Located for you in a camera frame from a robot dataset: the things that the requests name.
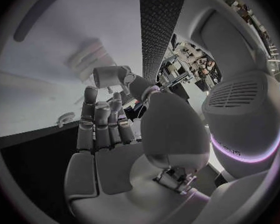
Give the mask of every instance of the black diamond plate panel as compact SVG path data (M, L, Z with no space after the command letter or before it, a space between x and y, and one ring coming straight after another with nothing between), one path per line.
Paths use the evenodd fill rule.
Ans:
M143 77L155 83L184 0L140 0Z

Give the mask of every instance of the purple light strip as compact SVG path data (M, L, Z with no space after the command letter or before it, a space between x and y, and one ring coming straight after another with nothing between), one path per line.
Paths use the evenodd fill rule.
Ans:
M262 162L265 159L269 158L278 148L279 144L280 144L280 130L278 132L278 136L275 139L273 145L271 146L271 148L264 154L259 155L259 156L254 156L254 157L239 157L239 156L235 156L232 153L226 151L223 147L221 147L221 145L215 140L213 134L211 134L211 141L213 143L213 145L222 153L226 154L227 156L236 159L240 162L245 162L245 163L257 163L257 162Z

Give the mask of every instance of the vent grille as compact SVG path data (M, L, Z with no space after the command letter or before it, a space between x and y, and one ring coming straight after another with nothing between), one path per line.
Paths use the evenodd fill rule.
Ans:
M255 99L257 92L258 85L254 81L234 82L215 89L208 105L230 108L248 105Z

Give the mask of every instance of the glowing purple ring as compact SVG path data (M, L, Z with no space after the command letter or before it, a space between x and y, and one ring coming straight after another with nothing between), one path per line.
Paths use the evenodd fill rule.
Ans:
M271 148L264 154L259 155L259 156L252 156L252 157L247 157L247 158L243 158L243 157L239 157L239 156L235 156L232 153L226 151L225 149L223 149L223 147L221 147L221 145L215 140L213 134L211 134L211 141L213 143L213 145L222 153L226 154L227 156L238 160L240 162L245 162L245 163L257 163L257 162L262 162L265 159L269 158L278 148L278 146L280 145L280 130L278 132L278 136L275 139L273 145L271 146Z

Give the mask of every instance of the speaker grille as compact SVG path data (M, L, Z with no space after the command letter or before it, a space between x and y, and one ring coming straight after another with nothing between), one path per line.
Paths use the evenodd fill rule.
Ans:
M240 107L253 101L258 92L254 81L234 82L215 89L209 99L211 107Z

